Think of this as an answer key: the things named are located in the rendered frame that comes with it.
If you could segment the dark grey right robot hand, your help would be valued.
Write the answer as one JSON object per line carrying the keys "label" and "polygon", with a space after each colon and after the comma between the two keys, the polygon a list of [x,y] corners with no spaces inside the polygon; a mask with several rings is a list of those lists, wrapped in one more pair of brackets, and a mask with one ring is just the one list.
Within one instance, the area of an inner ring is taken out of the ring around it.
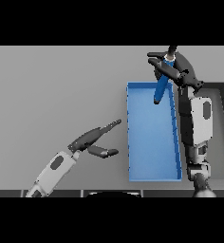
{"label": "dark grey right robot hand", "polygon": [[149,52],[147,57],[148,63],[155,68],[157,80],[165,76],[178,87],[190,86],[194,93],[204,85],[204,82],[196,77],[190,62],[179,52]]}

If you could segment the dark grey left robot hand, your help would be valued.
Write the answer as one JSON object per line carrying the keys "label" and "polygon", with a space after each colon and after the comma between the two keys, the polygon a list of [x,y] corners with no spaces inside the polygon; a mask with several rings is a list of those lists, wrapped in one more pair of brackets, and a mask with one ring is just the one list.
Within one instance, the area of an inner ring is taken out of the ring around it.
{"label": "dark grey left robot hand", "polygon": [[117,149],[106,149],[95,145],[95,142],[105,133],[109,132],[116,125],[120,124],[121,120],[116,120],[109,123],[107,126],[94,128],[85,132],[80,137],[71,142],[67,148],[75,154],[77,151],[83,152],[86,150],[89,154],[102,159],[115,156],[119,153]]}

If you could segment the blue pipe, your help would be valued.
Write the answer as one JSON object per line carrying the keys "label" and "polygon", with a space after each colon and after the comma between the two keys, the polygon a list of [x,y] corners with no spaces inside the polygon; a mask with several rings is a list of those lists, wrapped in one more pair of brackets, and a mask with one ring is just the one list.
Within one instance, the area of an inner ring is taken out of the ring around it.
{"label": "blue pipe", "polygon": [[[176,60],[176,56],[175,56],[176,50],[177,50],[176,46],[169,46],[168,52],[164,55],[162,59],[162,63],[164,65],[168,65],[168,66],[174,65]],[[166,85],[168,84],[169,78],[163,75],[157,68],[155,69],[155,76],[158,80],[158,84],[154,95],[154,104],[159,104],[163,97]]]}

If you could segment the blue bin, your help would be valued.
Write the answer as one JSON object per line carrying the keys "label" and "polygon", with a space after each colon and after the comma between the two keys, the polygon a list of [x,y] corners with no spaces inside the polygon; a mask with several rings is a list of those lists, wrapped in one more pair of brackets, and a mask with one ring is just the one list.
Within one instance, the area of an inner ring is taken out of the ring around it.
{"label": "blue bin", "polygon": [[128,82],[127,147],[129,180],[181,181],[173,85],[168,83],[159,104],[154,104],[156,82]]}

